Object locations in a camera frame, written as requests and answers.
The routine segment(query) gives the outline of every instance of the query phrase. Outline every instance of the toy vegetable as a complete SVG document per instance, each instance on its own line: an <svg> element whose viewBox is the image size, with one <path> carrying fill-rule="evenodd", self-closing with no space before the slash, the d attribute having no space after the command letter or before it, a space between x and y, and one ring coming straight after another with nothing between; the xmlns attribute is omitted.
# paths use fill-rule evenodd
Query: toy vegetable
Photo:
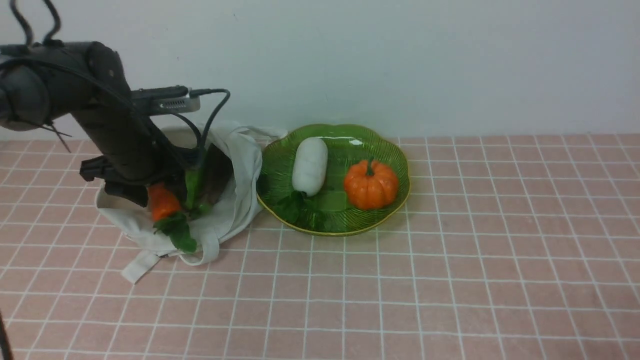
<svg viewBox="0 0 640 360"><path fill-rule="evenodd" d="M148 188L149 208L154 222L169 217L182 209L178 198L164 187L164 183L156 183Z"/></svg>
<svg viewBox="0 0 640 360"><path fill-rule="evenodd" d="M396 173L376 160L352 165L344 178L349 202L361 210L381 209L396 199L399 181Z"/></svg>

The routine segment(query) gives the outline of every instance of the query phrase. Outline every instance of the plate rim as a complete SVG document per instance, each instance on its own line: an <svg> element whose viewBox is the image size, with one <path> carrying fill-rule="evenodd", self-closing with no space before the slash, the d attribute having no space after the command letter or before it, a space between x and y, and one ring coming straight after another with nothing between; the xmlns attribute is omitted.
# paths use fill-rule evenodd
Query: plate rim
<svg viewBox="0 0 640 360"><path fill-rule="evenodd" d="M278 221L280 221L281 223L283 223L283 225L286 225L288 227L290 227L291 229L294 229L295 231L299 231L301 233L305 233L305 234L311 234L314 236L354 236L354 235L358 235L358 234L362 234L362 233L366 233L367 231L374 229L375 227L380 226L380 224L384 223L385 221L387 221L391 216L395 215L395 213L397 213L398 211L400 211L400 209L406 204L406 201L409 199L409 195L411 194L411 189L412 189L412 182L411 182L411 168L409 167L409 159L406 157L406 154L404 153L404 151L402 150L402 148L392 142L390 142L389 140L387 140L386 138L384 138L383 136L381 136L377 131L372 130L366 126L363 125L358 125L358 124L322 124L322 123L316 123L316 124L308 124L308 125L304 125L301 127L298 127L292 131L290 131L286 136L284 136L283 138L279 138L273 142L271 142L269 145L265 146L265 148L262 150L262 153L264 154L265 151L267 151L267 149L269 147L271 147L272 145L281 142L282 140L286 139L287 137L289 137L291 134L295 133L296 131L302 130L306 127L311 127L311 126L318 126L318 125L322 125L322 126L328 126L328 127L335 127L335 126L355 126L355 127L360 127L362 129L366 129L372 133L374 133L378 138L382 139L384 142L387 142L391 145L393 145L394 147L396 147L398 150L400 150L400 152L402 153L402 155L404 155L404 162L406 163L406 175L409 178L409 187L408 187L408 191L406 193L406 196L404 197L404 199L402 199L402 201L400 202L400 204L398 204L398 206L393 209L387 216L385 216L384 218L382 218L380 221L376 222L375 224L366 227L364 229L361 230L356 230L356 231L347 231L344 233L323 233L321 231L313 231L313 230L307 230L307 229L303 229L301 227L295 226L293 224L290 224L288 222L286 222L285 220L283 220L282 218L280 218L278 216L278 214L275 213L275 211L273 211L269 206L267 206L264 201L262 200L262 197L260 196L260 193L256 190L256 195L258 197L258 202L260 203L260 205L268 212L270 212L276 219L278 219Z"/></svg>

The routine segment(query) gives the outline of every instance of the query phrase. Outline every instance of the black cable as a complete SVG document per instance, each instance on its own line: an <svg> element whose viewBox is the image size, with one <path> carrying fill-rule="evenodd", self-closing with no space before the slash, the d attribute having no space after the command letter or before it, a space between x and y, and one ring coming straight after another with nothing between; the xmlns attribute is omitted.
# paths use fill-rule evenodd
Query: black cable
<svg viewBox="0 0 640 360"><path fill-rule="evenodd" d="M53 5L51 0L43 0L44 4L47 5L49 12L51 12L51 16L53 17L53 28L44 36L42 40L43 44L47 44L53 40L53 36L60 31L62 27L62 21L60 20L60 15L58 15L58 11L56 7Z"/></svg>
<svg viewBox="0 0 640 360"><path fill-rule="evenodd" d="M31 45L33 44L33 30L31 30L31 26L29 25L27 19L25 19L24 16L22 16L22 14L20 13L20 10L18 10L16 1L17 0L9 1L9 7L11 8L11 12L13 13L13 17L18 20L20 27L24 31L24 36L26 37L24 45Z"/></svg>

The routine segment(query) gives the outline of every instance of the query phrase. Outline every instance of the pink tiled countertop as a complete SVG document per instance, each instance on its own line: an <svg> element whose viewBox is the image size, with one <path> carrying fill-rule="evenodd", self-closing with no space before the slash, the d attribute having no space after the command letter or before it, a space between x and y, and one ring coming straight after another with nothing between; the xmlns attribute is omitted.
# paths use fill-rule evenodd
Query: pink tiled countertop
<svg viewBox="0 0 640 360"><path fill-rule="evenodd" d="M375 231L266 213L209 266L138 253L72 142L0 144L0 310L17 359L640 359L640 135L402 138Z"/></svg>

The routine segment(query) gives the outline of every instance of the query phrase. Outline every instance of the pumpkin stem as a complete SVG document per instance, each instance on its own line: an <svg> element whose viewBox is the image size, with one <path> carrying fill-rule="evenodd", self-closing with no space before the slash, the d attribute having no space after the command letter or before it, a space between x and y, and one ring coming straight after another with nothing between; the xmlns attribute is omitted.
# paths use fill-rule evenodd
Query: pumpkin stem
<svg viewBox="0 0 640 360"><path fill-rule="evenodd" d="M374 175L373 168L371 167L372 164L373 164L373 158L370 158L369 161L367 162L367 176Z"/></svg>

